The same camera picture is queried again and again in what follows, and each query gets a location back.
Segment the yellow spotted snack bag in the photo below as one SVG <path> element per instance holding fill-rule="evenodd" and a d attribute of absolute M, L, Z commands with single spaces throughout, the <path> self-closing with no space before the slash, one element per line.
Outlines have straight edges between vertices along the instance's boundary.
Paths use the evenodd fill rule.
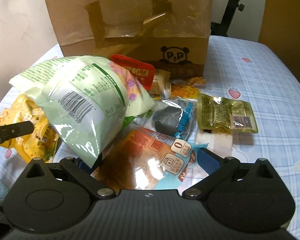
<path fill-rule="evenodd" d="M 15 149 L 27 163 L 36 157 L 52 162 L 58 139 L 42 108 L 24 94 L 0 113 L 0 146 Z"/>

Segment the gold foil snack packet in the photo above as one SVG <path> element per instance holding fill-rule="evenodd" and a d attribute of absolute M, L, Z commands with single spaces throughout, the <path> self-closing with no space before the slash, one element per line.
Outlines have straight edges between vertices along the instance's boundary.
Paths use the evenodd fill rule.
<path fill-rule="evenodd" d="M 250 103 L 204 93 L 200 93 L 197 98 L 197 124 L 200 129 L 222 128 L 227 131 L 258 133 Z"/>

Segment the pale green cucumber chips bag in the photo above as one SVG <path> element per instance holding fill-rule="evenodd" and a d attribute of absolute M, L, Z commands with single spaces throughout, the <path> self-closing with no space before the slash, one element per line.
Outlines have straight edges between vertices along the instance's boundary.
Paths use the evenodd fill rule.
<path fill-rule="evenodd" d="M 146 113 L 155 104 L 129 70 L 100 56 L 43 61 L 10 84 L 42 108 L 61 139 L 89 167 L 126 117 Z"/>

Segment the dark bun clear blue packet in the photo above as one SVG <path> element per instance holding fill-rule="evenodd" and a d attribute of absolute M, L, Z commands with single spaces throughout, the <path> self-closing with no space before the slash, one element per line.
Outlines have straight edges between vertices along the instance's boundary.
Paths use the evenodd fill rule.
<path fill-rule="evenodd" d="M 196 117 L 197 103 L 187 99 L 158 100 L 133 122 L 170 137 L 187 140 Z"/>

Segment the orange bread packet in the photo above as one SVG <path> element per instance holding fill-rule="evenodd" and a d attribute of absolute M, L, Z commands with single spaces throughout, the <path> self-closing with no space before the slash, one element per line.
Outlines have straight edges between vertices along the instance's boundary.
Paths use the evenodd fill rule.
<path fill-rule="evenodd" d="M 136 127 L 120 133 L 102 152 L 93 178 L 118 193 L 120 190 L 178 189 L 197 155 L 207 144 Z"/>

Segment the small yellow snack packet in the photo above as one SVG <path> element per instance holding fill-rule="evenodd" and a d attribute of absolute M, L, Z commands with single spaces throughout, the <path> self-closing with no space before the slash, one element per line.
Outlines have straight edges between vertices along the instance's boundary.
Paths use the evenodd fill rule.
<path fill-rule="evenodd" d="M 192 86 L 172 84 L 171 85 L 171 96 L 178 97 L 182 99 L 197 99 L 199 89 Z"/>

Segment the beige cake bar packet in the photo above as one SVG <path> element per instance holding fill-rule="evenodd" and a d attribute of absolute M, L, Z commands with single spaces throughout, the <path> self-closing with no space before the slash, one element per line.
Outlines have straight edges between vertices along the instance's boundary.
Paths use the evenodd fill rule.
<path fill-rule="evenodd" d="M 152 85 L 148 91 L 152 95 L 160 95 L 170 79 L 171 72 L 162 69 L 156 69 Z"/>

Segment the red snack packet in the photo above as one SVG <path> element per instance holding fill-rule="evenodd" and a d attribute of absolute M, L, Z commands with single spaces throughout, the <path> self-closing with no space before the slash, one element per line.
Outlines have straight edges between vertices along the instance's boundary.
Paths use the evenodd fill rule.
<path fill-rule="evenodd" d="M 145 90 L 150 90 L 155 75 L 155 68 L 151 64 L 119 54 L 112 55 L 110 59 L 114 63 L 129 70 Z"/>

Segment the white wafer packet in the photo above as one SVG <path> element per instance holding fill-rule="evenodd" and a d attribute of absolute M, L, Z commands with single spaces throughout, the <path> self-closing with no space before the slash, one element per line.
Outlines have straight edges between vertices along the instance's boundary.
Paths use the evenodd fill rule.
<path fill-rule="evenodd" d="M 233 135 L 223 128 L 202 130 L 196 134 L 196 144 L 208 144 L 207 149 L 225 158 L 232 156 Z"/>

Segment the small orange crispy snack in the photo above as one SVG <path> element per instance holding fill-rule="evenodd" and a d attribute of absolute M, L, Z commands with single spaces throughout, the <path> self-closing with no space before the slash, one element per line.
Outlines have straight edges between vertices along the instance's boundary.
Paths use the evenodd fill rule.
<path fill-rule="evenodd" d="M 186 80 L 186 85 L 187 86 L 192 86 L 192 87 L 204 87 L 206 84 L 206 80 L 203 79 L 202 77 L 192 77 Z"/>

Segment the plaid bed sheet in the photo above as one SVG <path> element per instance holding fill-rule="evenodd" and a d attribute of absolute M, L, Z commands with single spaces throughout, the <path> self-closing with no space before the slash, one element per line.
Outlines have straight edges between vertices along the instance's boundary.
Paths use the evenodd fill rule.
<path fill-rule="evenodd" d="M 89 167 L 57 133 L 50 163 L 27 163 L 15 149 L 5 158 L 0 146 L 0 179 L 10 188 L 4 207 L 15 224 L 6 239 L 300 239 L 300 83 L 265 45 L 220 36 L 209 38 L 203 78 L 200 93 L 250 103 L 258 126 L 256 134 L 228 131 L 240 167 L 206 198 L 182 197 L 208 176 L 198 163 L 178 189 L 95 198 L 59 162 L 73 157 L 91 175 L 102 153 Z M 12 86 L 0 113 L 20 94 Z M 138 116 L 126 117 L 118 134 L 142 127 Z"/>

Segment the black exercise bike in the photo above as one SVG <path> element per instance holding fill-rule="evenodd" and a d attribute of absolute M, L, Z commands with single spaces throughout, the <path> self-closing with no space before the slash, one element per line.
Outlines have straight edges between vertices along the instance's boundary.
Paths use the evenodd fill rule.
<path fill-rule="evenodd" d="M 228 0 L 221 22 L 211 22 L 211 35 L 227 37 L 235 12 L 242 12 L 244 7 L 240 0 Z"/>

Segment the cardboard box with plastic liner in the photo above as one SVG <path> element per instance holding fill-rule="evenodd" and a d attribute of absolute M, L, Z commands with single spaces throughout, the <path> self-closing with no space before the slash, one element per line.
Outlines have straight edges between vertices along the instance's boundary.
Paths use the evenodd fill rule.
<path fill-rule="evenodd" d="M 169 71 L 202 76 L 212 0 L 45 0 L 65 56 L 115 54 Z"/>

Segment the wooden wardrobe panel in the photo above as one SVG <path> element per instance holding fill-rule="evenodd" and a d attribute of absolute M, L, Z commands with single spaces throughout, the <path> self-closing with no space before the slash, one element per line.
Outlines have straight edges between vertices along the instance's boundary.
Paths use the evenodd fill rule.
<path fill-rule="evenodd" d="M 300 0 L 266 0 L 258 41 L 300 82 Z"/>

